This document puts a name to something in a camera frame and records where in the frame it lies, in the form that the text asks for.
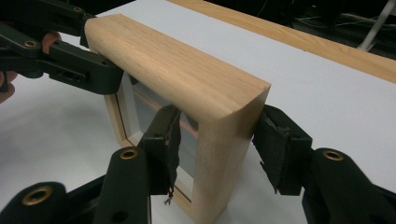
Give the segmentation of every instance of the clamp jaw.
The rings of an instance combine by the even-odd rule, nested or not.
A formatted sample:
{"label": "clamp jaw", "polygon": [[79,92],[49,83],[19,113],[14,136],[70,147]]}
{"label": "clamp jaw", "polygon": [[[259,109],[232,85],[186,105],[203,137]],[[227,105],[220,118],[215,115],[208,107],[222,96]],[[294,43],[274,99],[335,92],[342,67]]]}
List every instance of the clamp jaw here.
{"label": "clamp jaw", "polygon": [[300,195],[309,224],[396,223],[396,194],[377,187],[343,152],[311,149],[312,138],[266,105],[253,144],[275,191]]}
{"label": "clamp jaw", "polygon": [[105,175],[66,193],[57,182],[18,193],[0,223],[151,223],[150,195],[169,195],[177,178],[180,111],[160,109],[137,147],[113,153]]}
{"label": "clamp jaw", "polygon": [[48,73],[54,80],[86,91],[116,93],[123,72],[106,58],[61,40],[49,47],[48,55],[42,52],[39,40],[48,30],[81,36],[80,45],[88,47],[84,25],[90,18],[94,16],[84,9],[60,0],[2,1],[0,21],[12,26],[0,23],[0,71],[16,71],[29,78]]}

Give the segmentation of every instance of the wood grain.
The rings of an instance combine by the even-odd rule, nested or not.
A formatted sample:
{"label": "wood grain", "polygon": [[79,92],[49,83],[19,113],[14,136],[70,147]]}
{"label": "wood grain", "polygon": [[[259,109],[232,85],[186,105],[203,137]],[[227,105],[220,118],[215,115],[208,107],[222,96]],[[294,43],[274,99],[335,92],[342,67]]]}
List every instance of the wood grain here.
{"label": "wood grain", "polygon": [[87,21],[90,48],[199,123],[191,199],[196,223],[227,206],[270,84],[122,15]]}
{"label": "wood grain", "polygon": [[369,75],[396,83],[396,61],[309,35],[289,27],[202,0],[168,0],[212,18],[228,22],[275,41],[302,49]]}

